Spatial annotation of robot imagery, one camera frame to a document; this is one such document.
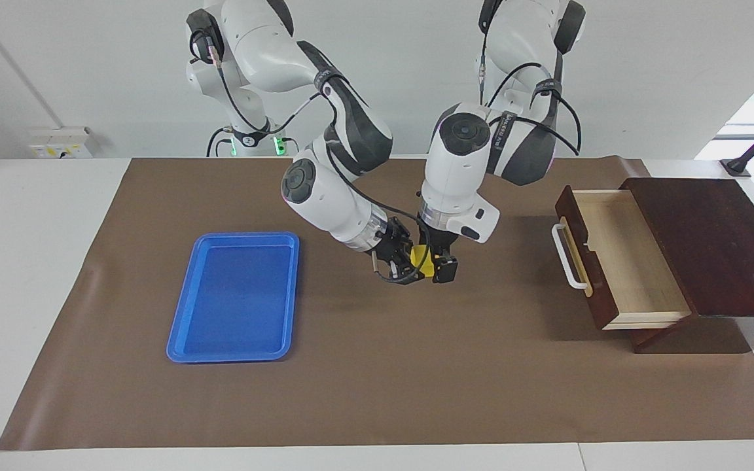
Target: black mount base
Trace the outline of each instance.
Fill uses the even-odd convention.
[[[727,173],[729,173],[731,176],[733,176],[733,177],[747,177],[747,178],[752,176],[746,170],[744,170],[743,172],[738,172],[735,169],[731,169],[731,167],[729,167],[729,164],[731,162],[732,162],[732,160],[730,160],[728,158],[724,159],[724,160],[721,160],[721,165],[723,165],[724,169],[726,169]]]

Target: electrical outlet box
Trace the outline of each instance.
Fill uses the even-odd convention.
[[[30,147],[36,158],[93,158],[99,151],[86,128],[30,130]]]

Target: white handle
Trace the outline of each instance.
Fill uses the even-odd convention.
[[[569,259],[566,257],[566,250],[563,248],[563,241],[560,239],[560,230],[566,230],[566,225],[555,224],[551,228],[551,238],[554,239],[554,245],[557,247],[557,255],[560,257],[560,265],[563,266],[566,280],[569,281],[569,286],[574,287],[574,289],[586,291],[589,289],[589,283],[580,283],[580,281],[575,280],[575,274],[572,273],[572,267],[569,265]]]

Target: drawer handle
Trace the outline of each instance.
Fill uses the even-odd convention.
[[[560,239],[560,232],[565,233],[566,245],[569,245],[569,253],[572,254],[572,262],[574,262],[575,268],[577,268],[578,276],[582,283],[575,279],[575,274],[572,272],[572,268],[569,265],[569,259],[566,256],[566,250],[563,248],[563,241]],[[580,289],[586,291],[586,297],[592,297],[592,285],[589,283],[589,277],[586,275],[586,268],[584,267],[583,260],[581,260],[581,254],[578,253],[575,246],[575,239],[569,232],[569,226],[566,226],[566,218],[560,219],[560,224],[555,224],[551,228],[551,238],[554,239],[554,246],[557,247],[557,255],[560,257],[560,265],[563,266],[563,272],[566,274],[566,280],[569,281],[569,286],[574,289]]]

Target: white wall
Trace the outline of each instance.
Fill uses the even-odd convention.
[[[475,99],[481,0],[288,3],[297,38],[322,48],[385,117],[395,152],[425,152],[440,113]],[[585,155],[693,158],[754,92],[754,1],[583,3],[564,86]],[[63,124],[92,128],[108,157],[200,155],[224,124],[219,104],[185,83],[185,17],[201,4],[0,0],[0,42]],[[268,98],[270,115],[308,94]],[[325,108],[310,105],[291,136],[312,140]],[[53,124],[0,56],[0,157],[27,156],[24,129]]]

